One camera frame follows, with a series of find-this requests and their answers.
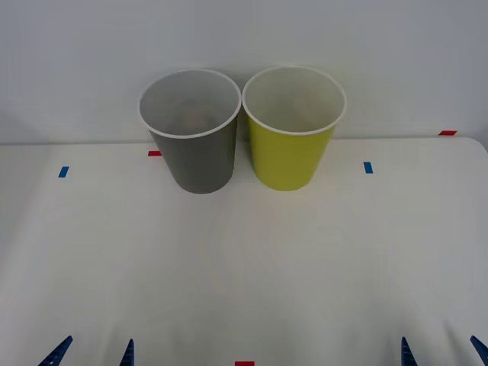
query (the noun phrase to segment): white tabletop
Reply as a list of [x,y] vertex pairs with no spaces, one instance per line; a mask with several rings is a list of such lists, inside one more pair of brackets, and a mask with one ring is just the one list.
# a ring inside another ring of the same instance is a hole
[[[0,358],[36,366],[482,365],[488,154],[465,138],[334,140],[278,192],[173,181],[148,144],[0,147]],[[363,162],[374,173],[366,174]],[[60,169],[69,166],[65,178]]]

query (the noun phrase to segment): white wall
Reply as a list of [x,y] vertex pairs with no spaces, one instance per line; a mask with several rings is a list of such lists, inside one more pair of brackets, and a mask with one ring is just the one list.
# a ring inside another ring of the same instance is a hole
[[488,127],[486,0],[2,0],[0,143],[141,141],[148,81],[277,63],[346,88],[336,136]]

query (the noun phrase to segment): paper cup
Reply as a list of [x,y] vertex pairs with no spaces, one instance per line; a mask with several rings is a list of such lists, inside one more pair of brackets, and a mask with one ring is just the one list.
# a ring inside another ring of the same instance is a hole
[[278,191],[293,191],[310,181],[347,108],[336,80],[302,66],[273,67],[254,75],[242,102],[255,173]]
[[207,69],[172,73],[144,91],[140,119],[180,187],[210,193],[230,180],[241,102],[235,82]]

